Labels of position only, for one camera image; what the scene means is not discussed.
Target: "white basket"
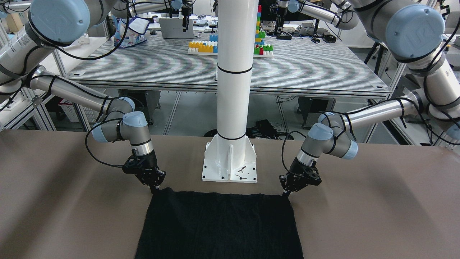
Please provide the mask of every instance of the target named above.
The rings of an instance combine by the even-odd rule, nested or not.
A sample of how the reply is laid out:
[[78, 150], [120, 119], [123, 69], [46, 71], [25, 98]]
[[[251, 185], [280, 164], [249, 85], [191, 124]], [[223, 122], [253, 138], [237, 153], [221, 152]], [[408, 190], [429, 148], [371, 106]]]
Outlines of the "white basket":
[[[77, 113], [75, 112], [74, 106], [71, 101], [62, 99], [58, 103], [58, 105], [61, 106], [61, 108], [64, 110], [65, 115], [67, 115], [67, 118], [69, 118], [71, 122], [79, 122]], [[88, 121], [90, 123], [96, 122], [96, 118], [98, 117], [99, 112], [86, 107], [83, 107], [83, 111], [85, 112], [86, 117], [88, 118]]]

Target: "gray floor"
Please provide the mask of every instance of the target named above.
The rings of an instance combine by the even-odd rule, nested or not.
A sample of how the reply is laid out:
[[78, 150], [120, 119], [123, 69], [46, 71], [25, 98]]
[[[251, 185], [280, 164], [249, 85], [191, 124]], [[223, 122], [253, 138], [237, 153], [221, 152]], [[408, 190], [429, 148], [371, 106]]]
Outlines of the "gray floor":
[[[369, 49], [354, 48], [352, 51], [362, 60], [367, 56]], [[368, 66], [374, 69], [375, 59], [371, 59]], [[391, 63], [388, 75], [393, 76], [396, 70], [396, 63]], [[390, 84], [391, 79], [383, 74], [382, 80]], [[161, 93], [161, 108], [155, 110], [154, 124], [150, 126], [150, 132], [154, 135], [186, 135], [186, 136], [203, 136], [209, 130], [217, 128], [217, 95], [211, 93], [181, 92], [178, 105], [174, 110], [174, 104], [178, 97], [178, 92], [163, 91]], [[267, 119], [279, 131], [298, 130], [304, 134], [308, 130], [301, 129], [302, 116], [297, 113], [298, 99], [281, 103], [282, 112], [277, 104], [274, 95], [257, 95], [250, 96], [249, 113], [247, 126], [252, 127], [258, 120]], [[335, 111], [347, 112], [366, 106], [366, 100], [363, 99], [337, 99], [334, 107]], [[58, 130], [81, 131], [79, 123], [71, 123], [67, 118], [57, 121], [54, 113], [52, 119]], [[367, 129], [355, 129], [355, 135], [358, 142], [363, 141]], [[302, 139], [301, 136], [294, 134], [295, 139]], [[388, 130], [381, 124], [378, 126], [372, 140], [372, 143], [396, 144], [394, 138]]]

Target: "black cloth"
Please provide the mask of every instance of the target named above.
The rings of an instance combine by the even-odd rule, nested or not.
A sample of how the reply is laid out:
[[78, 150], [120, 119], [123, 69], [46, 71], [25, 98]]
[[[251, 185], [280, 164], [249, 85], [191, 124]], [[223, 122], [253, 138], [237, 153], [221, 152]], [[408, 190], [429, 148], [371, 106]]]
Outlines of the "black cloth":
[[287, 197], [155, 193], [137, 259], [301, 259], [302, 246]]

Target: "white pole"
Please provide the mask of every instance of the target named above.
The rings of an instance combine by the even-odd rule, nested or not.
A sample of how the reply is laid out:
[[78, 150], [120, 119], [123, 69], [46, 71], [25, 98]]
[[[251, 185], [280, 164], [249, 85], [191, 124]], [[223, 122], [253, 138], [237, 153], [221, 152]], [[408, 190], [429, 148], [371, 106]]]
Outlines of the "white pole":
[[207, 145], [203, 181], [257, 182], [246, 136], [257, 12], [257, 0], [219, 1], [218, 135]]

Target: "brown table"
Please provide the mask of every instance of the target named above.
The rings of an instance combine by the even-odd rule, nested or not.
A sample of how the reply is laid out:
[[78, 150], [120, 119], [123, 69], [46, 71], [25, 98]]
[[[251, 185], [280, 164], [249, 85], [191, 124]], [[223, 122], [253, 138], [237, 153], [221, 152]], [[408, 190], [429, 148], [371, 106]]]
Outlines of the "brown table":
[[[0, 132], [0, 258], [132, 258], [150, 190], [86, 153], [84, 133]], [[257, 184], [200, 180], [208, 138], [155, 136], [175, 191], [280, 194], [281, 141], [252, 140]], [[286, 145], [290, 163], [301, 141]], [[90, 141], [122, 164], [129, 143]], [[360, 145], [324, 155], [323, 182], [291, 194], [306, 259], [460, 258], [460, 158], [440, 147]]]

